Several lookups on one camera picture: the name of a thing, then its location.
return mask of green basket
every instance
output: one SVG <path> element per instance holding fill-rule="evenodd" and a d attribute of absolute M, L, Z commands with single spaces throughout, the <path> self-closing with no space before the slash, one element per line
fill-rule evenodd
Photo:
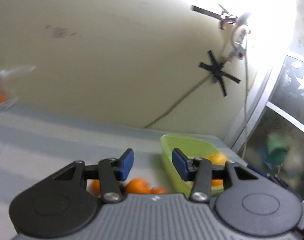
<path fill-rule="evenodd" d="M 182 192 L 188 198 L 192 188 L 192 182 L 183 181 L 176 171 L 172 163 L 172 151 L 174 148 L 179 148 L 189 158 L 203 157 L 206 158 L 213 153 L 217 153 L 219 150 L 212 143 L 205 140 L 193 137 L 186 137 L 176 134 L 166 134 L 160 138 L 160 142 L 163 148 L 162 162 L 165 170 L 176 192 Z M 211 188 L 211 194 L 218 194 L 223 191 L 223 186 L 213 186 Z"/>

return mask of screw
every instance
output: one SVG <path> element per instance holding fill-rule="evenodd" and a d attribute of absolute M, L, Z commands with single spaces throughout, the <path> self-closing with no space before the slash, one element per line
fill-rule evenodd
<path fill-rule="evenodd" d="M 118 201 L 120 195 L 115 192 L 107 192 L 104 194 L 104 198 L 108 201 Z"/>
<path fill-rule="evenodd" d="M 191 197 L 194 201 L 205 201 L 209 196 L 203 192 L 194 192 Z"/>

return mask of beige wall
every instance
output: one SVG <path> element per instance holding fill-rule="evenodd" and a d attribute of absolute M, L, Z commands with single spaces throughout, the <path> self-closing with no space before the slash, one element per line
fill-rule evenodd
<path fill-rule="evenodd" d="M 197 66 L 227 35 L 183 0 L 0 0 L 0 69 L 37 66 L 14 84 L 19 104 L 99 122 L 147 125 L 208 74 Z M 251 82 L 261 63 L 250 59 Z M 244 62 L 225 71 L 242 80 L 225 79 L 227 97 L 208 81 L 152 128 L 223 138 L 244 101 Z"/>

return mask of orange fruit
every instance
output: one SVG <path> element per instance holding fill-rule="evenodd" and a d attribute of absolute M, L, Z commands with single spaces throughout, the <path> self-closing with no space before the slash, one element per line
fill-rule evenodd
<path fill-rule="evenodd" d="M 214 165 L 225 165 L 225 162 L 229 159 L 223 153 L 214 153 L 207 157 Z"/>
<path fill-rule="evenodd" d="M 166 194 L 167 190 L 162 187 L 154 187 L 151 189 L 151 194 Z"/>
<path fill-rule="evenodd" d="M 141 178 L 132 179 L 125 188 L 128 193 L 137 193 L 137 194 L 150 194 L 151 188 L 150 184 Z"/>
<path fill-rule="evenodd" d="M 211 186 L 223 186 L 223 179 L 212 179 Z"/>
<path fill-rule="evenodd" d="M 7 96 L 5 93 L 0 93 L 0 103 L 4 102 L 7 100 Z"/>
<path fill-rule="evenodd" d="M 95 194 L 99 194 L 101 192 L 100 180 L 94 179 L 91 184 L 92 191 Z"/>

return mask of glass panel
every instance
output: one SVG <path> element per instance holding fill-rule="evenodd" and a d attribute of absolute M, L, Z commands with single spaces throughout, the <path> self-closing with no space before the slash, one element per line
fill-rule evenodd
<path fill-rule="evenodd" d="M 247 143 L 244 160 L 264 173 L 277 174 L 304 199 L 304 133 L 269 108 Z"/>
<path fill-rule="evenodd" d="M 271 103 L 304 125 L 304 63 L 286 57 Z"/>

